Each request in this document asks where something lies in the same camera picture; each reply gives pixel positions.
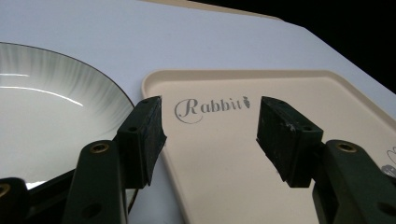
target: white table surface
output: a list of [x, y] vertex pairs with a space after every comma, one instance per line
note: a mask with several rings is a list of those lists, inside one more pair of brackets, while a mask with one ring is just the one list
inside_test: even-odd
[[[396, 95], [305, 28], [135, 0], [0, 0], [0, 42], [50, 49], [99, 69], [142, 99], [160, 69], [325, 69], [396, 119]], [[139, 191], [130, 223], [184, 223], [162, 159]]]

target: tray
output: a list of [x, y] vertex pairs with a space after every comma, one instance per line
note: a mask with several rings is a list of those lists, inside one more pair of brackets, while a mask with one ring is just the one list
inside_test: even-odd
[[256, 143], [262, 96], [286, 101], [365, 148], [394, 175], [396, 122], [329, 71], [162, 70], [142, 83], [163, 97], [163, 157], [188, 223], [318, 223], [309, 189], [289, 189]]

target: dark background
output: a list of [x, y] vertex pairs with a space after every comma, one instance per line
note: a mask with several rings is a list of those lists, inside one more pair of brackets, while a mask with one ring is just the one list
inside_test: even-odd
[[193, 0], [300, 25], [396, 93], [396, 0]]

